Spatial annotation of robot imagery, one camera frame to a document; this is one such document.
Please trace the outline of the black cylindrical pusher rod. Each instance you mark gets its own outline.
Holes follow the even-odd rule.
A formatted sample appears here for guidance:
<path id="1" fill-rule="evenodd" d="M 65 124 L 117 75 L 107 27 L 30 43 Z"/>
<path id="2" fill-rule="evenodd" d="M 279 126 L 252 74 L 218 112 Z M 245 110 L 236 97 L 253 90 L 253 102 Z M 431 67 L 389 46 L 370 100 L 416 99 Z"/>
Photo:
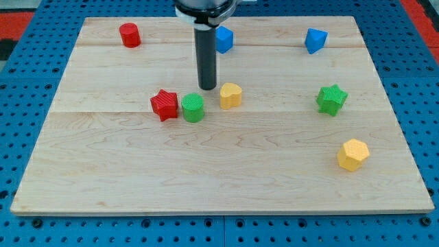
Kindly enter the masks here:
<path id="1" fill-rule="evenodd" d="M 209 91 L 217 85 L 216 29 L 194 29 L 198 86 Z"/>

